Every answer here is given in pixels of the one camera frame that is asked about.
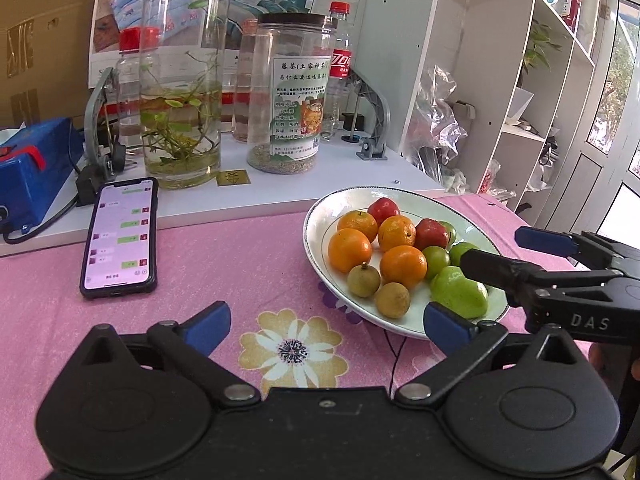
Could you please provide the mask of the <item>right hand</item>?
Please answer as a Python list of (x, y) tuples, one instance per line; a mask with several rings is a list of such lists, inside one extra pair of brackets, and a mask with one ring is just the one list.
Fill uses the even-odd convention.
[(639, 360), (631, 359), (631, 348), (618, 344), (592, 344), (588, 359), (608, 388), (617, 392), (630, 375), (639, 380)]

